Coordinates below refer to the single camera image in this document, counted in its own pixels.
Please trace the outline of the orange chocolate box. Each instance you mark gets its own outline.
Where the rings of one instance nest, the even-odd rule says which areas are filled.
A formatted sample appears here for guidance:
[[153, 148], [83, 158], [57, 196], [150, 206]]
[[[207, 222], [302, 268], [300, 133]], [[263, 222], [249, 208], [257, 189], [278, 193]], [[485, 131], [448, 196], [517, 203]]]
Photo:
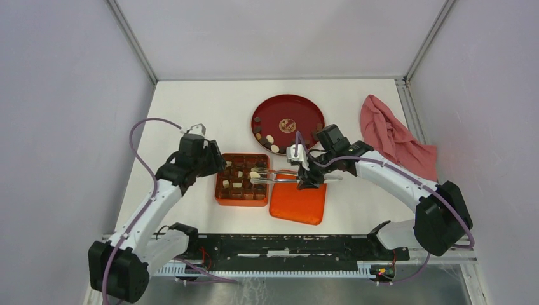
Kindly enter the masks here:
[[[269, 201], [267, 184], [252, 184], [249, 173], [252, 168], [269, 168], [270, 160], [266, 154], [226, 153], [226, 168], [217, 174], [214, 197], [222, 206], [265, 207]], [[224, 188], [222, 182], [228, 180], [230, 186]], [[240, 189], [232, 186], [234, 182], [242, 182]]]

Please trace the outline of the metal tongs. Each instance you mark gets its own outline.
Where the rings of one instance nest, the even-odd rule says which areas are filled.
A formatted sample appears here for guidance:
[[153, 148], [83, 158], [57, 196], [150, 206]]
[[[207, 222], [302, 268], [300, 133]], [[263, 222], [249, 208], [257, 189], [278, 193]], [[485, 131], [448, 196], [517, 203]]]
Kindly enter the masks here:
[[293, 170], [252, 168], [250, 171], [258, 172], [261, 175], [259, 179], [250, 179], [252, 184], [300, 183], [297, 172]]

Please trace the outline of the round red tray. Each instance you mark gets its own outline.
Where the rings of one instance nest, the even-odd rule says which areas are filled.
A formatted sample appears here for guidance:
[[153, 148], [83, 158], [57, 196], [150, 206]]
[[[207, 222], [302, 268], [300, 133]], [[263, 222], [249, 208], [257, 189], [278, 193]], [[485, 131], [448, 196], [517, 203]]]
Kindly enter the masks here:
[[[271, 150], [277, 145], [277, 155], [286, 155], [286, 148], [296, 143], [300, 132], [307, 149], [318, 144], [317, 132], [325, 127], [325, 118], [320, 108], [311, 100], [293, 94], [276, 95], [258, 105], [250, 122], [252, 134], [260, 145]], [[271, 135], [270, 144], [266, 136]]]

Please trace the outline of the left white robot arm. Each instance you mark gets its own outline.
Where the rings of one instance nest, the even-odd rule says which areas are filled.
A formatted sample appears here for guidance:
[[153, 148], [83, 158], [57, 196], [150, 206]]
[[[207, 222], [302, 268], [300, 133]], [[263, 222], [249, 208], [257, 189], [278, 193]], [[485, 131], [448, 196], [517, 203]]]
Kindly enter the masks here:
[[104, 303], [109, 297], [137, 302], [150, 278], [175, 256], [192, 259], [198, 254], [200, 242], [181, 229], [152, 237], [197, 179], [225, 167], [216, 140], [192, 133], [181, 137], [178, 151], [152, 175], [153, 188], [134, 214], [107, 241], [96, 241], [88, 250], [90, 286], [102, 292]]

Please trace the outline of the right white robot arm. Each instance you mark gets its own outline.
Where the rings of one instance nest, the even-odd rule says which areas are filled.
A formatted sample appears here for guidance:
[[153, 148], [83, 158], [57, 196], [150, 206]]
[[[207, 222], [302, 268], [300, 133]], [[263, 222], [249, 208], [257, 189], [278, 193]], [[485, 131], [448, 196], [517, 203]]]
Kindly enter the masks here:
[[440, 257], [450, 248], [472, 249], [473, 222], [460, 188], [451, 181], [443, 184], [421, 178], [389, 161], [372, 146], [358, 140], [351, 143], [336, 125], [317, 133], [323, 150], [312, 156], [297, 132], [287, 148], [287, 161], [298, 167], [299, 189], [319, 188], [336, 170], [365, 179], [382, 188], [409, 208], [414, 218], [384, 222], [371, 231], [367, 251], [384, 259], [396, 248], [420, 247]]

